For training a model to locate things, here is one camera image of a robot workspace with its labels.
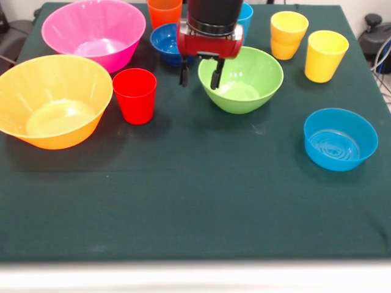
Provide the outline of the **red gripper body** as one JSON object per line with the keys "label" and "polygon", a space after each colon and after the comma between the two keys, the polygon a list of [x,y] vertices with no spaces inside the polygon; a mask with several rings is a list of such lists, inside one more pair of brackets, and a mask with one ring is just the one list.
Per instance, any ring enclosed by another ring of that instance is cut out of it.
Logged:
{"label": "red gripper body", "polygon": [[182,57],[217,56],[220,59],[234,59],[242,44],[243,29],[235,29],[232,35],[226,37],[207,37],[177,29],[177,46]]}

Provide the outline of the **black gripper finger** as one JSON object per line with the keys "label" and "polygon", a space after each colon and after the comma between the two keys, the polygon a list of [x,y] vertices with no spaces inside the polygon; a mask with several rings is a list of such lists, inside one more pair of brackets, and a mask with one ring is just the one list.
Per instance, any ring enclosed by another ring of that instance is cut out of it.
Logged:
{"label": "black gripper finger", "polygon": [[179,84],[182,87],[186,87],[188,84],[188,75],[189,75],[188,59],[189,59],[188,56],[181,57],[181,70],[180,70]]}
{"label": "black gripper finger", "polygon": [[219,88],[219,84],[221,81],[221,74],[224,68],[225,59],[217,59],[217,65],[216,69],[213,71],[212,77],[211,77],[211,84],[210,87],[212,90],[216,90]]}

